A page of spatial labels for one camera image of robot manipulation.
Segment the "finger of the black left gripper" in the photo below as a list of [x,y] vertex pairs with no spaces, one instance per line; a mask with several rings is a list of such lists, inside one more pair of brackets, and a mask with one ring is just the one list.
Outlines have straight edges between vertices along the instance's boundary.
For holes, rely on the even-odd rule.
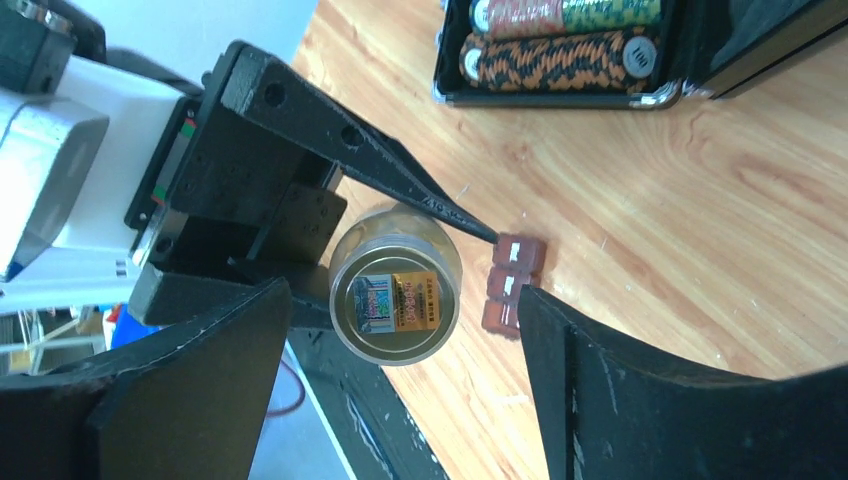
[[294,328],[330,330],[328,269],[296,262],[230,258],[220,264],[151,262],[129,300],[129,313],[147,326],[190,320],[271,280],[284,279],[292,295]]
[[497,233],[459,206],[396,139],[332,99],[276,56],[237,40],[221,104],[336,164],[353,180],[494,244]]

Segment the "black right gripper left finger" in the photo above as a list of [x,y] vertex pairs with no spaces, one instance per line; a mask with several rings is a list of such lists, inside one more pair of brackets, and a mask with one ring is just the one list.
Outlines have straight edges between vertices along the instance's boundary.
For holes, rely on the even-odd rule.
[[5,479],[245,479],[289,329],[284,280],[43,375],[1,380]]

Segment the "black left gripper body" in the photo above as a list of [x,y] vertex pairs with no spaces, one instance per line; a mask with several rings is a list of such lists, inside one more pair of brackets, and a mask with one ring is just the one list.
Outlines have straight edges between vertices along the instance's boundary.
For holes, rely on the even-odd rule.
[[142,269],[128,310],[140,323],[171,325],[276,278],[290,285],[295,324],[328,323],[321,257],[347,206],[341,169],[225,104],[243,93],[278,112],[290,74],[236,41],[178,101],[125,216]]

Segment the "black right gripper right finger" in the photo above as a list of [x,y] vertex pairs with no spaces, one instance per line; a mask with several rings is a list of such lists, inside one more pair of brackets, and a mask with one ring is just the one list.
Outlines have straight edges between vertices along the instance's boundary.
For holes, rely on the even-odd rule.
[[768,380],[699,364],[532,286],[518,306],[553,479],[843,479],[847,369]]

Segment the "brown pill organizer strip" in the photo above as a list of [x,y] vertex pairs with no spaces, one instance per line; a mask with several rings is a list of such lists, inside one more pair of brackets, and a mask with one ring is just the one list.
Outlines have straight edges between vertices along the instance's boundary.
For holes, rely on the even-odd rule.
[[482,328],[509,340],[520,339],[518,302],[525,285],[539,286],[547,245],[539,238],[502,233],[492,252]]

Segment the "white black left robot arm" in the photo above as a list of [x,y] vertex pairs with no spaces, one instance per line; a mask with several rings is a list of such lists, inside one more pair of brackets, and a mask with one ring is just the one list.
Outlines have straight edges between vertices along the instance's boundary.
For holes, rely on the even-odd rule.
[[96,163],[138,170],[119,227],[151,280],[137,319],[169,326],[228,303],[253,266],[314,269],[343,213],[320,187],[340,171],[487,242],[496,233],[459,207],[391,137],[275,56],[237,41],[202,90],[177,90],[162,121],[152,101],[128,110],[128,133],[70,87],[91,66],[97,100],[162,81],[107,62],[100,25],[59,1],[1,5],[1,279],[14,280],[59,236]]

